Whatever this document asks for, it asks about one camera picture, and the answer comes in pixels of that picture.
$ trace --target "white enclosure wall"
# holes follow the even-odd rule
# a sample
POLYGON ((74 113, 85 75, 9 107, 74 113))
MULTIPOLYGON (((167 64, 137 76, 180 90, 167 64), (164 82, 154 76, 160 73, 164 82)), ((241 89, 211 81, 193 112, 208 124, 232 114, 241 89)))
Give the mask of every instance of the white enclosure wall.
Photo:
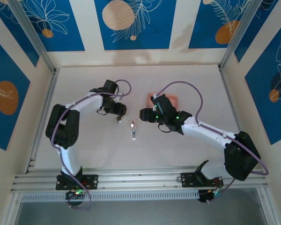
MULTIPOLYGON (((223 74, 240 127, 249 133, 268 166, 267 181, 281 211, 281 0, 276 2, 243 58, 237 49, 223 74)), ((253 19, 243 38, 258 24, 253 19)))
MULTIPOLYGON (((227 18, 225 2, 23 0, 19 4, 59 68, 219 64, 249 3, 229 0, 237 10, 227 18)), ((0 15, 8 13, 4 9, 0 15)))
POLYGON ((40 58, 36 67, 31 63, 0 19, 0 214, 15 175, 24 172, 51 77, 40 58), (16 87, 11 94, 10 87, 16 87))
MULTIPOLYGON (((176 8, 168 49, 106 51, 98 23, 100 12, 96 12, 95 2, 98 1, 70 0, 85 51, 49 52, 55 66, 219 64, 226 51, 222 46, 189 49, 199 6, 206 7, 201 0, 170 0, 176 2, 176 8)), ((167 12, 158 12, 158 8, 155 12, 162 18, 167 16, 167 12)))

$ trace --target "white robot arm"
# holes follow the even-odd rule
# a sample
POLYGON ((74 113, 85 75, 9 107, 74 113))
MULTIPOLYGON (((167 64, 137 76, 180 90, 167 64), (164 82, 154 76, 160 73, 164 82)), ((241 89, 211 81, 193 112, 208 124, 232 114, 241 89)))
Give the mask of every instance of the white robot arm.
POLYGON ((62 170, 61 175, 57 177, 58 184, 56 189, 69 190, 76 186, 76 181, 72 176, 84 182, 82 168, 74 149, 79 134, 79 122, 89 113, 100 110, 105 113, 118 115, 117 121, 121 122, 125 119, 126 106, 119 103, 124 95, 118 91, 115 95, 118 85, 115 82, 107 80, 103 87, 92 89, 86 96, 77 102, 67 105, 55 105, 49 118, 46 129, 46 136, 51 140, 54 147, 58 150, 61 159, 62 170))
POLYGON ((199 138, 222 152, 221 157, 204 161, 198 167, 197 173, 200 173, 202 187, 205 186, 204 180, 227 175, 243 181, 259 162, 260 155, 247 133, 241 131, 234 134, 223 131, 197 120, 188 112, 177 112, 165 95, 152 97, 151 100, 154 108, 140 111, 142 121, 156 122, 167 126, 172 132, 199 138))

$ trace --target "vent grille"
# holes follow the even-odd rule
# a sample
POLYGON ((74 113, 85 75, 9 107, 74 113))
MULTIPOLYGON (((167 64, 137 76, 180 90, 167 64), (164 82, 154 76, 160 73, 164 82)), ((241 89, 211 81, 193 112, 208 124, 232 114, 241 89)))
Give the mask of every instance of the vent grille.
MULTIPOLYGON (((144 201, 144 200, 174 200, 199 199, 198 190, 182 191, 129 191, 129 192, 93 192, 92 201, 144 201)), ((22 203, 65 202, 65 193, 23 194, 22 203)), ((71 201, 88 201, 88 195, 71 201)))

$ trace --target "small vial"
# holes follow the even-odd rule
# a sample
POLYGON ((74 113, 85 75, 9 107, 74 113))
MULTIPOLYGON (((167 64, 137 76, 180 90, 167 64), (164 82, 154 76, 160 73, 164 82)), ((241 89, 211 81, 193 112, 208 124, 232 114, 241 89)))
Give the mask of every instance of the small vial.
POLYGON ((131 120, 131 135, 132 135, 132 140, 135 140, 136 139, 135 120, 131 120))

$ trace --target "purple cable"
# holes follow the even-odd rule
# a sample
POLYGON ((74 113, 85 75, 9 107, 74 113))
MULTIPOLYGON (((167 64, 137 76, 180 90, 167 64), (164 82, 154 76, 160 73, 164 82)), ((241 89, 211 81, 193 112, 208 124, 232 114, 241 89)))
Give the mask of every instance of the purple cable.
POLYGON ((77 184, 78 184, 80 187, 82 187, 82 189, 83 189, 84 191, 86 191, 86 193, 87 193, 88 196, 89 196, 89 203, 88 203, 87 206, 84 206, 84 207, 73 207, 73 206, 71 206, 71 205, 70 205, 70 199, 71 199, 71 198, 69 198, 68 201, 67 201, 67 204, 68 204, 69 207, 72 208, 72 209, 76 209, 76 210, 85 210, 85 209, 87 209, 88 207, 90 207, 90 205, 91 205, 91 196, 90 196, 89 191, 86 189, 86 187, 85 187, 83 184, 81 184, 81 182, 80 182, 79 180, 77 180, 77 179, 75 178, 75 176, 74 176, 74 175, 69 171, 69 169, 66 167, 65 162, 64 162, 64 160, 63 160, 63 158, 62 158, 62 154, 61 154, 61 149, 60 149, 60 147, 54 145, 54 138, 55 138, 55 135, 56 135, 58 126, 60 125, 60 123, 61 123, 62 119, 64 118, 64 116, 66 115, 66 113, 67 113, 71 108, 73 108, 75 105, 77 105, 77 104, 83 102, 84 100, 86 100, 86 99, 88 99, 88 98, 91 98, 91 97, 96 96, 96 95, 102 95, 102 94, 111 95, 111 96, 116 96, 116 97, 124 97, 124 96, 129 95, 130 92, 131 92, 131 84, 130 84, 128 81, 123 80, 123 79, 117 80, 116 82, 119 82, 119 81, 124 81, 124 82, 126 82, 126 83, 129 85, 129 91, 128 91, 126 94, 123 94, 123 95, 115 95, 115 94, 111 94, 111 93, 108 93, 108 92, 99 92, 99 93, 92 94, 92 95, 90 95, 90 96, 83 97, 83 98, 79 99, 77 102, 73 103, 71 106, 69 106, 69 107, 62 113, 61 117, 60 117, 59 120, 57 121, 57 124, 56 124, 56 126, 55 126, 55 128, 54 128, 54 131, 53 131, 53 134, 52 134, 52 138, 51 138, 51 146, 52 146, 53 148, 57 149, 57 151, 58 151, 58 153, 59 153, 59 158, 60 158, 61 164, 62 164, 62 166, 64 167, 64 169, 66 170, 66 172, 70 175, 71 178, 73 178, 74 181, 77 182, 77 184))
MULTIPOLYGON (((242 147, 244 150, 246 150, 251 156, 253 156, 254 159, 256 159, 256 160, 262 165, 262 167, 264 168, 265 172, 251 172, 252 174, 265 175, 265 176, 269 174, 268 168, 266 167, 266 165, 264 164, 264 162, 262 162, 262 160, 259 159, 259 158, 258 158, 251 150, 249 150, 246 146, 244 146, 244 145, 241 144, 239 141, 235 140, 234 138, 232 138, 232 137, 230 137, 230 136, 224 136, 224 134, 223 134, 222 132, 219 132, 219 131, 217 131, 217 130, 215 130, 215 129, 212 129, 211 127, 205 126, 205 125, 203 125, 203 124, 199 124, 198 115, 199 115, 199 113, 200 113, 200 111, 201 111, 201 109, 202 109, 202 107, 203 107, 203 97, 202 97, 202 94, 201 94, 201 92, 199 91, 199 89, 198 89, 197 87, 195 87, 193 84, 191 84, 191 83, 189 83, 189 82, 185 82, 185 81, 174 81, 174 82, 172 82, 172 83, 169 83, 167 86, 165 86, 160 92, 158 92, 158 93, 156 94, 156 96, 159 96, 164 90, 166 90, 169 86, 171 86, 172 84, 175 84, 175 83, 185 83, 185 84, 188 84, 188 85, 190 85, 191 87, 193 87, 193 88, 197 91, 197 93, 199 94, 200 99, 201 99, 201 104, 200 104, 200 107, 199 107, 199 109, 198 109, 198 111, 197 111, 197 113, 196 113, 196 116, 195 116, 196 122, 197 122, 197 124, 198 124, 199 126, 202 126, 202 127, 205 128, 205 129, 208 129, 208 130, 210 130, 210 131, 213 131, 213 132, 215 132, 215 133, 217 133, 217 134, 223 136, 224 138, 228 138, 229 140, 233 141, 234 143, 236 143, 236 144, 238 144, 240 147, 242 147)), ((233 179, 232 182, 229 183, 229 184, 226 186, 226 188, 225 188, 221 193, 225 192, 225 191, 232 185, 232 183, 233 183, 234 181, 235 181, 235 179, 233 179)))

